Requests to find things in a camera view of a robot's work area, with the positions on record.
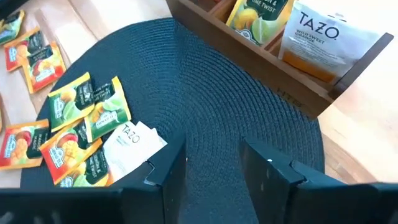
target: wooden table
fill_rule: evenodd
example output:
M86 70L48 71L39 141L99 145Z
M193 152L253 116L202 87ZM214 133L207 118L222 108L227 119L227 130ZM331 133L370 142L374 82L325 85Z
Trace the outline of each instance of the wooden table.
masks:
M393 7L389 9L376 2L361 4L361 10L372 10L372 19L385 22L377 24L378 27L398 34L398 27L389 27L387 23L395 13ZM26 10L22 32L40 26L47 42L57 41L67 67L115 30L170 17L164 0L30 0L22 8ZM398 181L398 71L395 58L391 57L397 50L397 41L393 40L353 86L319 116L328 175L351 184ZM52 87L30 95L22 70L6 72L4 52L0 52L5 125L34 121ZM20 178L20 170L2 171L0 187L19 187Z

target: orange packet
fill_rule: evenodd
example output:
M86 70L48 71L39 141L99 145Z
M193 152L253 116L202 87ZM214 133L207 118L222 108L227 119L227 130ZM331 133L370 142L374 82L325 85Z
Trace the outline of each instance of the orange packet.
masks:
M8 126L0 151L0 170L39 166L43 160L39 147L49 134L47 119Z
M22 66L30 94L59 79L66 70L56 42L27 56Z
M13 71L22 66L26 57L43 47L43 37L39 27L36 27L18 39L8 42L4 45L6 54L7 71Z
M79 119L61 129L40 147L43 158L50 170L54 185L57 185L82 162L91 156L102 144L98 139L87 141L86 124Z

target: tea packet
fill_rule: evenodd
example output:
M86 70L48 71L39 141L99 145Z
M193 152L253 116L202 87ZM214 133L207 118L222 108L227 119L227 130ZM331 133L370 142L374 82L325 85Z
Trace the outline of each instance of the tea packet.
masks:
M57 185L82 162L90 157L102 144L101 139L87 141L83 119L64 127L40 147L43 158Z
M28 55L22 66L30 94L59 79L66 70L56 42Z
M13 71L22 66L23 60L41 47L43 47L43 37L38 27L6 43L4 45L4 53L6 54L7 71Z
M12 41L18 36L24 16L25 12L20 10L4 20L0 29L0 45Z
M8 126L0 152L0 170L36 167L43 157L39 147L50 134L47 119Z
M368 30L317 2L295 1L280 46L279 59L334 84L376 43Z
M57 187L104 187L108 182L108 165L99 148L85 162L70 172Z
M108 163L107 186L137 169L165 144L153 130L126 122L119 125L104 143L104 154Z
M237 0L226 25L261 46L286 23L294 0Z
M49 103L51 132L87 116L94 109L90 74L86 72L75 81L49 93Z
M118 77L94 92L94 110L85 117L88 142L131 120L131 114Z

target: round placemat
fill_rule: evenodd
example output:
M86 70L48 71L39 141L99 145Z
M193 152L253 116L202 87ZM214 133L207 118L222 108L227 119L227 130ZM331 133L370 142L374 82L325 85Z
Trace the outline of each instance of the round placemat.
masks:
M256 223L239 166L241 136L254 136L324 172L317 121L254 80L172 18L133 24L95 44L54 90L90 72L93 87L118 76L133 122L166 140L187 135L182 223ZM49 117L46 101L37 119ZM22 171L21 188L53 187L45 162Z

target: wooden box divider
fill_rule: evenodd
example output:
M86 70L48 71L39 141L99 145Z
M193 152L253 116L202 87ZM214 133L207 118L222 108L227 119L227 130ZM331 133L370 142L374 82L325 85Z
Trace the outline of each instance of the wooden box divider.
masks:
M166 1L174 18L185 27L310 118L316 118L327 109L394 38L384 34L342 79L331 85L277 58L284 26L262 46L251 43L228 27L225 22L236 0Z

